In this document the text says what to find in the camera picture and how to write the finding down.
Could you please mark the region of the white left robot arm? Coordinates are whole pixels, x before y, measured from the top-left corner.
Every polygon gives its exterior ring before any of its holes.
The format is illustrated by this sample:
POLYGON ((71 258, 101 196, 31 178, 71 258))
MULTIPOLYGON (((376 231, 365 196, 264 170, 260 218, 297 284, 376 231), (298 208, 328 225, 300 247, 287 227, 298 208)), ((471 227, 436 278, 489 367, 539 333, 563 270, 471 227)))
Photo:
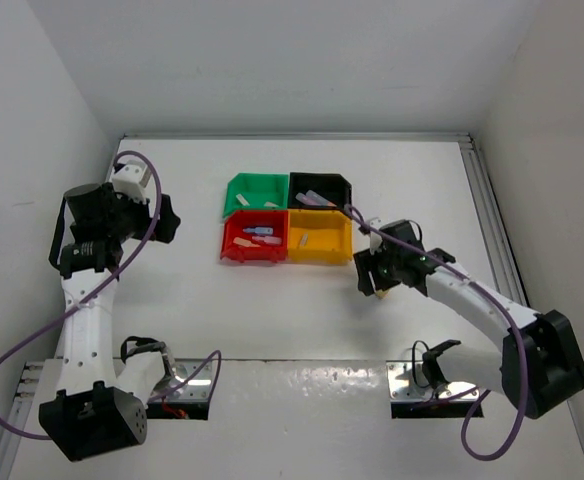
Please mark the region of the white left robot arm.
POLYGON ((141 187, 126 194, 111 183, 87 184, 63 196, 61 210, 73 217, 74 240, 51 252, 60 257, 56 268, 69 316, 56 394, 40 405, 38 420, 72 462, 143 444, 148 400, 174 374, 173 358, 159 340, 132 337, 133 347, 121 350, 121 372, 113 355, 112 310, 124 243, 169 243, 181 223, 170 197, 159 199, 152 218, 141 187))

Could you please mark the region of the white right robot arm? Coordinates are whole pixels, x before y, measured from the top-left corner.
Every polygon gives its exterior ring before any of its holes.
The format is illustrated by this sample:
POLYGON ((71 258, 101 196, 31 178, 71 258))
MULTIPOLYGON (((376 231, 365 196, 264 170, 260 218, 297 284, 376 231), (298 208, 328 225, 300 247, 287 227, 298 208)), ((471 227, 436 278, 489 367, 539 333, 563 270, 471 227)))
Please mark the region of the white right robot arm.
POLYGON ((367 248, 355 253, 358 289, 365 296, 406 286, 438 302, 486 336, 492 351, 459 340, 429 347, 414 375, 436 390, 455 381, 504 395, 537 419, 584 390, 584 359, 569 319, 557 310, 540 313, 475 281, 441 248, 426 251, 410 221, 361 226, 367 248))

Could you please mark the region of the beige white mini stapler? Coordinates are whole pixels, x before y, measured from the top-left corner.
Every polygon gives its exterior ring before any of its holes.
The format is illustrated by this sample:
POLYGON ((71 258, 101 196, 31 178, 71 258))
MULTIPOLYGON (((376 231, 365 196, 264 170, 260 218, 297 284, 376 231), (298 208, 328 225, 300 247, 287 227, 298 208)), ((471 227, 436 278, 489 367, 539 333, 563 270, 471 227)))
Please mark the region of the beige white mini stapler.
POLYGON ((242 194, 236 194, 235 195, 235 199, 243 207, 249 207, 250 206, 249 201, 242 194))

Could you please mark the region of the orange correction tape dispenser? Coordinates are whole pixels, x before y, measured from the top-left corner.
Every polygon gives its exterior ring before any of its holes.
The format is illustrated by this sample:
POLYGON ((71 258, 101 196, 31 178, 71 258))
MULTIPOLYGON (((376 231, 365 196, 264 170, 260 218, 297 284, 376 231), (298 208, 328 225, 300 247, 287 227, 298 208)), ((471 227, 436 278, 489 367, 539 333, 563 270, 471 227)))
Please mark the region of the orange correction tape dispenser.
POLYGON ((233 243, 244 248, 256 247, 256 244, 254 244, 253 242, 239 237, 234 238, 233 243))

